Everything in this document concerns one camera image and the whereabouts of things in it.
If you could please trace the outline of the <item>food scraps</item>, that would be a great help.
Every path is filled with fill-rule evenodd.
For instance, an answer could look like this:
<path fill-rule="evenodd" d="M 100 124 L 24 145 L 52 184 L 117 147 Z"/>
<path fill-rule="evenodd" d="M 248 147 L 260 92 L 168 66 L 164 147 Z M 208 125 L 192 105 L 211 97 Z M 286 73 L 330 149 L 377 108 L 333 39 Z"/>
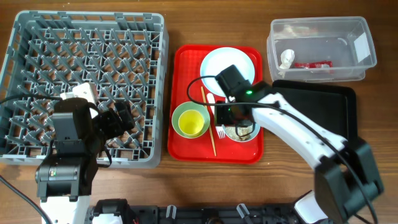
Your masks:
<path fill-rule="evenodd" d="M 236 127 L 236 126 L 226 126 L 224 129 L 227 136 L 235 141 L 246 141 L 250 138 L 250 133 L 252 132 L 252 126 L 248 127 Z"/>

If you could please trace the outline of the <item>small light blue bowl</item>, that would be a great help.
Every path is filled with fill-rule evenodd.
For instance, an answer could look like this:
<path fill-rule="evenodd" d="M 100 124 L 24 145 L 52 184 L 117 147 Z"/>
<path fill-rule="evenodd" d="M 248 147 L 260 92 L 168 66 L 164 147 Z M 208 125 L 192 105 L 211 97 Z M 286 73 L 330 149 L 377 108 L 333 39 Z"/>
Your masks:
<path fill-rule="evenodd" d="M 223 130 L 225 129 L 226 126 L 236 126 L 236 127 L 248 127 L 248 126 L 252 126 L 252 132 L 250 133 L 250 138 L 247 139 L 246 141 L 236 141 L 236 142 L 248 142 L 251 141 L 252 139 L 254 139 L 259 131 L 260 131 L 260 126 L 257 125 L 256 123 L 253 123 L 250 120 L 243 120 L 243 121 L 238 121 L 236 124 L 227 124 L 227 125 L 222 125 Z"/>

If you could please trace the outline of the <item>yellow cup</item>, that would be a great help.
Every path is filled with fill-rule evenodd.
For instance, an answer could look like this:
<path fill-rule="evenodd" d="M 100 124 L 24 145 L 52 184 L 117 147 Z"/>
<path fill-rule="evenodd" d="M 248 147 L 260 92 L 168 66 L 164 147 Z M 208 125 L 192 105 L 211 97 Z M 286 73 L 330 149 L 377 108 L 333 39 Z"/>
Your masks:
<path fill-rule="evenodd" d="M 197 110 L 186 110 L 178 118 L 181 132 L 189 138 L 197 137 L 202 131 L 205 120 Z"/>

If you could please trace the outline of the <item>red sauce packet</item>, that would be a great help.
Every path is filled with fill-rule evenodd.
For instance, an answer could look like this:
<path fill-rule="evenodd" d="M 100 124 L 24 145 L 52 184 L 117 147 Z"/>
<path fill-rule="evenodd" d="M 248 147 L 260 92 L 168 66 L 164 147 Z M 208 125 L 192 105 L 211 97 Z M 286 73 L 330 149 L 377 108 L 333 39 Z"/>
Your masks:
<path fill-rule="evenodd" d="M 294 68 L 331 68 L 333 66 L 332 61 L 324 60 L 320 62 L 310 63 L 294 63 Z"/>

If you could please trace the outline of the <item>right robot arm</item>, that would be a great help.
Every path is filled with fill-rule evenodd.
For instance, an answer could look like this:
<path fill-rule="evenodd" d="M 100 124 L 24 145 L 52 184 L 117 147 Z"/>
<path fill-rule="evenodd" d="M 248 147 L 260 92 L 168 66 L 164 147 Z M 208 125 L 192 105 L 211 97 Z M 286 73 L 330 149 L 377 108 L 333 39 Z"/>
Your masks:
<path fill-rule="evenodd" d="M 259 126 L 270 130 L 295 150 L 314 170 L 314 189 L 298 199 L 294 210 L 306 223 L 326 219 L 346 223 L 368 207 L 377 223 L 372 201 L 384 186 L 370 145 L 361 138 L 347 140 L 291 106 L 265 82 L 252 85 L 231 65 L 215 80 L 234 101 L 215 105 L 215 123 Z"/>

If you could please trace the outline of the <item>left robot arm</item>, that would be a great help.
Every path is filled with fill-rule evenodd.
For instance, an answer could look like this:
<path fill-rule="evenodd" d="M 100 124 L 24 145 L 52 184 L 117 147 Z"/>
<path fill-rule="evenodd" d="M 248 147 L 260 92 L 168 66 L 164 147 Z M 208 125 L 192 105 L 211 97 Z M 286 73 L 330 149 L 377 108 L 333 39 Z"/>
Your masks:
<path fill-rule="evenodd" d="M 83 223 L 90 206 L 93 179 L 101 167 L 97 157 L 112 158 L 106 141 L 134 126 L 131 107 L 117 101 L 114 108 L 97 111 L 84 98 L 69 98 L 55 104 L 52 115 L 55 138 L 35 173 L 43 223 Z"/>

